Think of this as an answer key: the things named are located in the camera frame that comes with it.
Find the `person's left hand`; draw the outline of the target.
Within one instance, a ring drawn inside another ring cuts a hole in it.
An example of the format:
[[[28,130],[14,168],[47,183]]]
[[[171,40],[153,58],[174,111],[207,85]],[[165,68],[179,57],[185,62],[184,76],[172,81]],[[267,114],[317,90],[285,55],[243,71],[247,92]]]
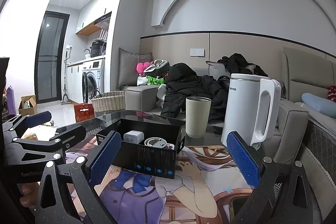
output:
[[[23,207],[28,207],[29,209],[35,209],[38,199],[39,184],[37,182],[25,183],[21,186],[21,196],[20,203]]]

